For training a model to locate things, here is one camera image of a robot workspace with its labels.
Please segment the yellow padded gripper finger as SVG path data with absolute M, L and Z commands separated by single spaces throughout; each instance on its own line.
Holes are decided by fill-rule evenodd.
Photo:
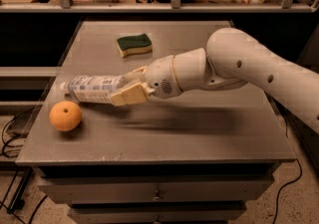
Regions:
M 147 71 L 147 66 L 139 67 L 133 71 L 130 71 L 124 75 L 124 78 L 127 83 L 133 81 L 144 82 L 146 80 L 145 73 Z
M 120 107 L 146 102 L 155 90 L 147 83 L 135 82 L 110 94 L 111 104 Z

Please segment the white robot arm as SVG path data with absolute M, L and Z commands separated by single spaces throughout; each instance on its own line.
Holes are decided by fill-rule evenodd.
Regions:
M 114 106 L 177 97 L 190 90 L 225 91 L 247 83 L 263 89 L 319 132 L 319 74 L 291 63 L 235 28 L 222 28 L 206 47 L 155 60 L 124 75 Z

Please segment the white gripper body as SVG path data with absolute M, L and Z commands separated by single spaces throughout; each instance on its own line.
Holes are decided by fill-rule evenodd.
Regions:
M 174 56 L 163 57 L 147 67 L 146 81 L 159 99 L 177 97 L 182 93 L 174 74 L 173 60 Z

